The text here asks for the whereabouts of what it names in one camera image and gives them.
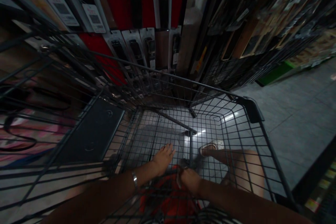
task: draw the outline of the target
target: gray plastic panel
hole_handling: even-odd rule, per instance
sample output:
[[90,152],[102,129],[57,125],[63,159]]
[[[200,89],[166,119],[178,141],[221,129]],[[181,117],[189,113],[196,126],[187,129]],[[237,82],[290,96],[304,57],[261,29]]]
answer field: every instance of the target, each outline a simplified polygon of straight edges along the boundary
[[68,139],[55,163],[101,162],[124,113],[99,98]]

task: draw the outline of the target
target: sandal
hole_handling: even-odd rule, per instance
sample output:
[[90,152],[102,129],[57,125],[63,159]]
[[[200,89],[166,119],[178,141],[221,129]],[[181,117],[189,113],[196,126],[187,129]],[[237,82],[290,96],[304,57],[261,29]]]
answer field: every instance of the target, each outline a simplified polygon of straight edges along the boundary
[[202,147],[200,147],[200,148],[199,148],[199,154],[200,154],[201,156],[203,156],[203,154],[202,154],[202,150],[203,150],[204,148],[210,146],[210,145],[214,146],[214,147],[215,147],[215,150],[224,149],[224,141],[223,141],[223,140],[214,140],[214,141],[212,141],[212,142],[210,142],[210,143],[207,143],[207,144],[203,145]]

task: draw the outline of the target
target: human arm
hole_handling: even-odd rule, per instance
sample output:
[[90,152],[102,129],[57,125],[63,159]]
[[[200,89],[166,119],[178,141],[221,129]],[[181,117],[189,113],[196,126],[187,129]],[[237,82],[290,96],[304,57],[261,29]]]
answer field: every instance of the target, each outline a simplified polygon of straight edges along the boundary
[[[150,162],[133,169],[138,187],[164,174],[173,159],[175,150],[167,144]],[[61,205],[48,215],[42,224],[99,223],[107,215],[122,206],[135,192],[132,171],[118,174],[91,186],[82,194]]]
[[312,223],[300,214],[251,192],[201,179],[191,169],[182,172],[181,181],[195,196],[209,201],[244,224]]

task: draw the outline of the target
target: leg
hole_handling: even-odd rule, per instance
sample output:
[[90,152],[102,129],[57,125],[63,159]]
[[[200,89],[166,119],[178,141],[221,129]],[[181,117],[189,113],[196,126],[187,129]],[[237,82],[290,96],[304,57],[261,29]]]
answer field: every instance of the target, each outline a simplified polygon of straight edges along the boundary
[[235,186],[263,197],[264,173],[257,152],[242,149],[216,150],[213,145],[209,145],[202,149],[202,154],[228,166],[229,171],[221,184]]

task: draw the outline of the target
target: knee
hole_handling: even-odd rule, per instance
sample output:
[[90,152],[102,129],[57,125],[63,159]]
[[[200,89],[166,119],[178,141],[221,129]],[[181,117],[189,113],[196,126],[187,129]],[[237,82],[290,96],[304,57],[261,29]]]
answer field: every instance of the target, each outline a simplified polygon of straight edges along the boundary
[[249,154],[249,155],[259,157],[258,152],[254,151],[254,150],[244,150],[244,154]]

